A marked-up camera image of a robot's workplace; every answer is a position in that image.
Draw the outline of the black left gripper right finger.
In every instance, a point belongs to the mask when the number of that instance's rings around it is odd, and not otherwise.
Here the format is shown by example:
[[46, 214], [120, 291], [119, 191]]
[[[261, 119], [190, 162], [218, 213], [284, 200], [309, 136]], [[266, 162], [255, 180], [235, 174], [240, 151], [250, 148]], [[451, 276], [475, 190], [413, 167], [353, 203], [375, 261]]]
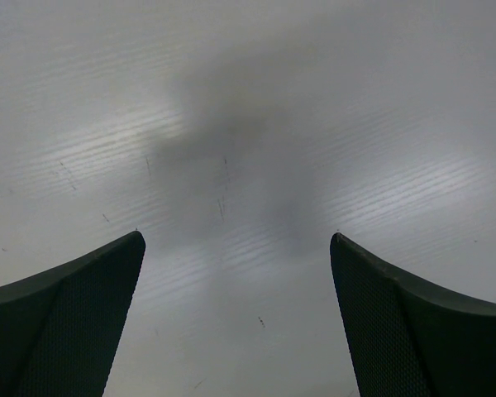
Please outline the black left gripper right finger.
[[331, 271], [362, 396], [496, 396], [496, 304], [391, 265], [337, 233]]

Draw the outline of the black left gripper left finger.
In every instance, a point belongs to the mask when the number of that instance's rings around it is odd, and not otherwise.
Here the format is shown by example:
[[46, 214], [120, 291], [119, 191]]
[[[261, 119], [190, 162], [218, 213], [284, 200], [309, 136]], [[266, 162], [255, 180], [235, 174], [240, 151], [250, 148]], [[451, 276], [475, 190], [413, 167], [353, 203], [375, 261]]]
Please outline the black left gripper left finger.
[[145, 254], [134, 231], [0, 287], [0, 396], [101, 396]]

